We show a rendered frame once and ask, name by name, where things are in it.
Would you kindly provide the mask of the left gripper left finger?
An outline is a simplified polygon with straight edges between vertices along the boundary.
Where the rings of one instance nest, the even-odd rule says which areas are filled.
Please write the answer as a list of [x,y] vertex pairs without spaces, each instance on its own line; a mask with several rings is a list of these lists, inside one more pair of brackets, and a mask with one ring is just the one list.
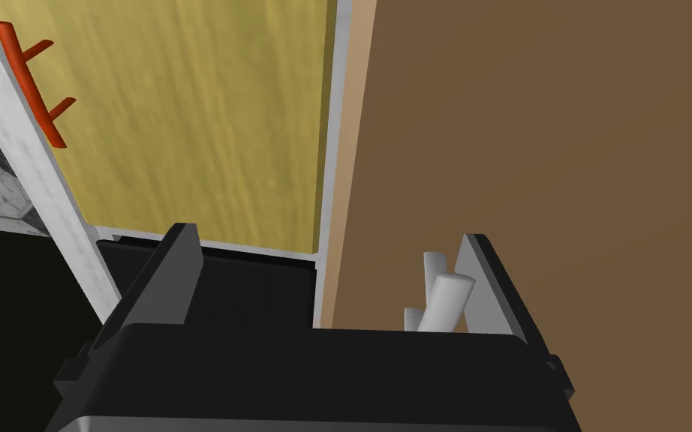
[[197,225],[175,223],[137,274],[104,329],[134,323],[182,325],[203,270]]

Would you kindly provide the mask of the yellow cupboard door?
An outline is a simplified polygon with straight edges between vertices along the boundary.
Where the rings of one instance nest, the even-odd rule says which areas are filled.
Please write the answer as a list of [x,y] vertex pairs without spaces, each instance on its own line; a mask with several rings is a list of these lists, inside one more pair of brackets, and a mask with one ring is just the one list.
[[317,250],[337,0],[0,0],[84,220]]

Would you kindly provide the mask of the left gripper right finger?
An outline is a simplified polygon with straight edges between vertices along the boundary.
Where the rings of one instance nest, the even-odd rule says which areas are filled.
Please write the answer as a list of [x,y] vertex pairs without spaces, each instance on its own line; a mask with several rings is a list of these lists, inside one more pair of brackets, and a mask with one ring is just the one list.
[[463,237],[454,273],[475,279],[464,309],[468,332],[514,335],[541,356],[549,349],[492,243],[483,234]]

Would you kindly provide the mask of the brown cupboard door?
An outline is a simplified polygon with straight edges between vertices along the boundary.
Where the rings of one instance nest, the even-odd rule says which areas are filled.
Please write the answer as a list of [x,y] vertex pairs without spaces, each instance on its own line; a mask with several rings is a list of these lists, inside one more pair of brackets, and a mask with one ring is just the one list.
[[583,432],[692,432],[692,0],[354,0],[323,326],[484,234]]

